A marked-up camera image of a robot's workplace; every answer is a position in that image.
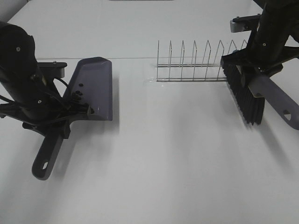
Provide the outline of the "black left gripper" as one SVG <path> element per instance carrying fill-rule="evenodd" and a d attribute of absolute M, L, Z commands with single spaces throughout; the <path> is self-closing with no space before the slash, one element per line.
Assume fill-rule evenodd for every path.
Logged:
<path fill-rule="evenodd" d="M 23 102 L 12 101 L 3 96 L 5 104 L 0 105 L 0 117 L 9 117 L 22 122 L 24 129 L 33 131 L 47 131 L 55 127 L 63 139 L 68 139 L 71 133 L 67 120 L 88 120 L 93 109 L 85 104 L 73 104 L 52 91 L 45 93 L 45 97 L 26 99 Z"/>

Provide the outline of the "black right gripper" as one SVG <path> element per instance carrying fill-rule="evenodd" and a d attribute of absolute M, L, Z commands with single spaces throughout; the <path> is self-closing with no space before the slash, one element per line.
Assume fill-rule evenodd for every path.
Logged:
<path fill-rule="evenodd" d="M 243 72 L 260 71 L 273 76 L 283 69 L 282 63 L 299 57 L 299 48 L 286 46 L 288 35 L 251 35 L 246 50 L 235 50 L 221 57 L 221 67 L 242 66 Z"/>

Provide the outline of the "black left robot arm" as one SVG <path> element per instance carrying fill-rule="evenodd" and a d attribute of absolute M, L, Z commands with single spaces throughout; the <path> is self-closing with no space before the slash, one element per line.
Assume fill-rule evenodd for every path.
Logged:
<path fill-rule="evenodd" d="M 92 109 L 82 104 L 63 80 L 66 63 L 39 63 L 33 36 L 23 28 L 0 23 L 0 83 L 11 96 L 1 96 L 1 118 L 23 122 L 41 135 L 58 132 L 69 138 L 70 124 Z"/>

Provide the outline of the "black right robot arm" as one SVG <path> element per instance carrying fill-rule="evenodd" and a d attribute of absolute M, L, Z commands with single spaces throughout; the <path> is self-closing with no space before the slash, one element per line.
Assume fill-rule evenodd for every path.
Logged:
<path fill-rule="evenodd" d="M 261 14 L 236 17 L 230 21 L 232 33 L 250 32 L 246 48 L 222 56 L 221 66 L 252 67 L 272 76 L 280 72 L 283 63 L 299 56 L 297 47 L 287 47 L 290 36 L 298 38 L 295 27 L 299 22 L 297 0 L 258 0 Z"/>

